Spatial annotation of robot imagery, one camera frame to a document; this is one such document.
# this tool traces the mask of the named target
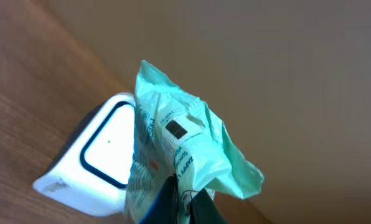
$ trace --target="wooden table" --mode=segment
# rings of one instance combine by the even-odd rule
[[[37,2],[0,0],[0,223],[121,223],[31,184],[86,113],[127,90]]]

